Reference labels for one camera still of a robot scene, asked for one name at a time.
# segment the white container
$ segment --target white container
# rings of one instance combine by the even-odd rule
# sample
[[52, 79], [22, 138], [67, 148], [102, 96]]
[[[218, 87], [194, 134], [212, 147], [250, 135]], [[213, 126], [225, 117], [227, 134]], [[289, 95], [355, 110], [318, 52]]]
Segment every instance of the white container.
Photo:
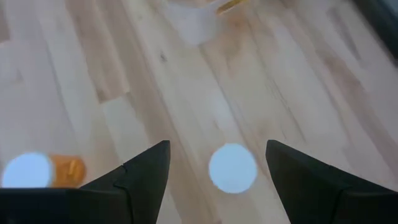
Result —
[[179, 36], [189, 45], [199, 45], [214, 38], [228, 25], [228, 12], [246, 0], [215, 0], [204, 7], [164, 1], [164, 14]]

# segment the wooden floor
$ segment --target wooden floor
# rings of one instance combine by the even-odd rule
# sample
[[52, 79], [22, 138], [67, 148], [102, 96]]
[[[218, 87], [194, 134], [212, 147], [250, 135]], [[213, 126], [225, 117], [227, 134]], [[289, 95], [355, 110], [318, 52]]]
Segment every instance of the wooden floor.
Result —
[[[0, 159], [79, 154], [89, 182], [172, 142], [158, 223], [288, 223], [265, 160], [277, 139], [398, 190], [398, 72], [344, 0], [252, 0], [187, 47], [158, 0], [0, 0]], [[259, 176], [216, 189], [212, 153], [245, 145]]]

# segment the orange object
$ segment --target orange object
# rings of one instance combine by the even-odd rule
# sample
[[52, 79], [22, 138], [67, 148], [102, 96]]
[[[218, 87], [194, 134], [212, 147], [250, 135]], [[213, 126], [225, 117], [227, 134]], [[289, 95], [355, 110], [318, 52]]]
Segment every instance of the orange object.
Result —
[[78, 187], [83, 183], [86, 167], [80, 157], [50, 154], [49, 158], [55, 169], [51, 187]]
[[8, 162], [2, 173], [2, 187], [78, 187], [86, 167], [78, 156], [29, 152]]

